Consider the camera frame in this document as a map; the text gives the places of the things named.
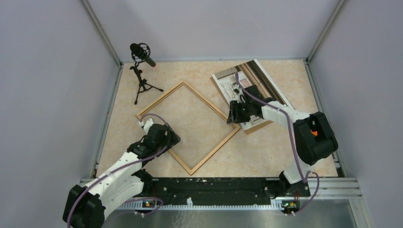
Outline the brown cardboard backing board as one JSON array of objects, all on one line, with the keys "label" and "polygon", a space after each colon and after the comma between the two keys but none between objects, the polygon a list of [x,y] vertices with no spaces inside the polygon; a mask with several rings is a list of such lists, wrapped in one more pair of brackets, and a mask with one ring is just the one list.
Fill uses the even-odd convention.
[{"label": "brown cardboard backing board", "polygon": [[[270,76],[265,76],[264,79],[267,79],[269,81],[268,85],[273,86],[274,88],[271,90],[274,90],[275,92],[278,92],[282,102],[286,104],[287,106],[291,107],[294,109],[294,106],[289,102],[289,100],[285,97],[285,95],[282,93],[280,88],[276,85],[274,80]],[[229,91],[229,89],[225,89],[221,83],[227,82],[227,80],[219,80],[214,74],[210,77],[210,80],[214,84],[215,88],[219,91],[221,97],[225,100],[227,103],[228,107],[230,106],[230,101],[232,99],[232,94],[233,92],[230,92],[230,95],[227,94],[226,91]],[[267,120],[254,120],[250,121],[247,123],[241,123],[240,126],[242,127],[243,131],[245,132],[246,135],[249,135],[253,132],[258,131],[259,129],[270,125],[272,122],[267,121]]]}]

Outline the wooden picture frame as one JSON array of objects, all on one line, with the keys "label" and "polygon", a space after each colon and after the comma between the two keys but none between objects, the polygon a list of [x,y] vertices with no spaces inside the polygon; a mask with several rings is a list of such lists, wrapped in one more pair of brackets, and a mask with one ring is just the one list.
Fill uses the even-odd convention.
[{"label": "wooden picture frame", "polygon": [[158,114],[172,126],[181,142],[171,148],[171,156],[194,175],[239,130],[227,124],[223,111],[183,80],[136,114],[138,119]]}]

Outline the printed photo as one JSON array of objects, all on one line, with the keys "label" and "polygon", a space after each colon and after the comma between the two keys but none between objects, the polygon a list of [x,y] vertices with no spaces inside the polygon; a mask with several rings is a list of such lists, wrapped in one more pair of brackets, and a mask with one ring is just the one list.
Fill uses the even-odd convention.
[{"label": "printed photo", "polygon": [[221,83],[221,85],[225,89],[229,89],[229,91],[226,91],[228,95],[230,95],[230,92],[233,92],[231,101],[237,100],[233,90],[239,88],[235,78],[238,75],[241,86],[256,98],[266,102],[274,100],[284,105],[278,92],[271,90],[274,87],[272,85],[269,86],[269,81],[264,79],[269,74],[256,59],[224,69],[214,73],[214,75],[219,80],[227,80],[227,82]]}]

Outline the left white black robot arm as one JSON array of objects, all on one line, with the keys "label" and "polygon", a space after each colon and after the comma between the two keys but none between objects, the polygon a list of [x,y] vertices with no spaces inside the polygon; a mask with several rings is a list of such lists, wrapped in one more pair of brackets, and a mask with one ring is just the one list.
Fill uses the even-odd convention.
[{"label": "left white black robot arm", "polygon": [[169,124],[146,124],[145,135],[99,177],[68,193],[62,219],[69,228],[100,228],[124,202],[154,193],[153,177],[144,166],[181,141]]}]

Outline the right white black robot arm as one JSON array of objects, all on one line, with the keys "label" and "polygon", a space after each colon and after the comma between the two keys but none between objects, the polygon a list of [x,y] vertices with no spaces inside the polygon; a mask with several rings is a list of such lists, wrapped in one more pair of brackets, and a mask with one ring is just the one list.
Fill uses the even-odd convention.
[{"label": "right white black robot arm", "polygon": [[294,161],[280,173],[279,191],[291,196],[298,183],[305,182],[312,168],[338,149],[338,142],[326,115],[299,112],[281,102],[264,98],[256,85],[236,88],[230,101],[228,124],[250,122],[252,116],[287,128]]}]

